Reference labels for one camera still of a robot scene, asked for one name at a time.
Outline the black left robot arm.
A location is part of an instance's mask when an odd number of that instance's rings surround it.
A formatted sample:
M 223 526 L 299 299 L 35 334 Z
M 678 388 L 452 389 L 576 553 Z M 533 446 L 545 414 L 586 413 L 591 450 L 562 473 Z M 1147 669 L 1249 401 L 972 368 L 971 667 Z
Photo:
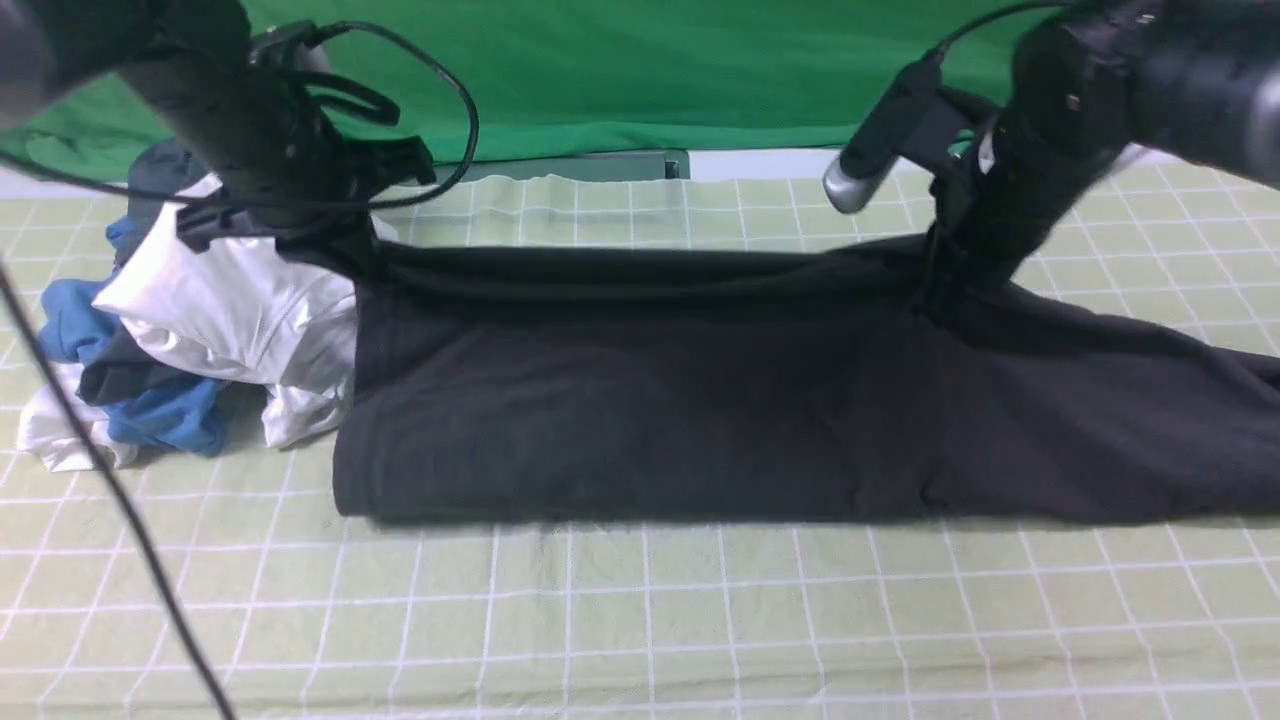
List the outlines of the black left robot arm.
M 379 260 L 370 201 L 436 174 L 419 138 L 334 127 L 333 110 L 379 126 L 401 117 L 330 73 L 321 45 L 337 33 L 298 20 L 256 35 L 238 1 L 5 1 L 3 127 L 114 73 L 219 183 L 172 202 L 187 249 L 265 238 L 285 260 L 355 277 Z

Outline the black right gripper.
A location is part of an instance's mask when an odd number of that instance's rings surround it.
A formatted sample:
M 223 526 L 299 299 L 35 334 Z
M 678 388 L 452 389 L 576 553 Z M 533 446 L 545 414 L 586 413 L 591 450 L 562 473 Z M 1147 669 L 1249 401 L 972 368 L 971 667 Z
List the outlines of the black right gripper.
M 920 307 L 1006 283 L 1132 143 L 1128 79 L 1135 20 L 1044 20 L 1012 54 L 1011 94 L 991 131 L 992 163 L 933 233 Z

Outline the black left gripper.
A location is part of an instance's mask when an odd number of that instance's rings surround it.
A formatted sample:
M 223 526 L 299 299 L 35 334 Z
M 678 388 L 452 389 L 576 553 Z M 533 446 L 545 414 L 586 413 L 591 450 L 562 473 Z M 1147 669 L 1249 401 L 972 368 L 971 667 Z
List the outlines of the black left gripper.
M 374 263 L 369 201 L 393 184 L 436 178 L 420 138 L 346 138 L 274 70 L 173 50 L 120 74 L 219 179 L 175 218 L 178 238 L 196 252 L 219 240 L 268 238 L 291 261 Z

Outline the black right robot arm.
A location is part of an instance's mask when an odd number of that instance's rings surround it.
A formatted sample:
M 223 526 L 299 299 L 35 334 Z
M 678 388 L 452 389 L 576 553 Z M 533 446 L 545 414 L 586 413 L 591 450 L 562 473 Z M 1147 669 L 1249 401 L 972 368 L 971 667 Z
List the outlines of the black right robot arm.
M 1018 41 L 1011 94 L 931 232 L 922 302 L 1006 283 L 1132 145 L 1279 178 L 1275 1 L 1075 1 Z

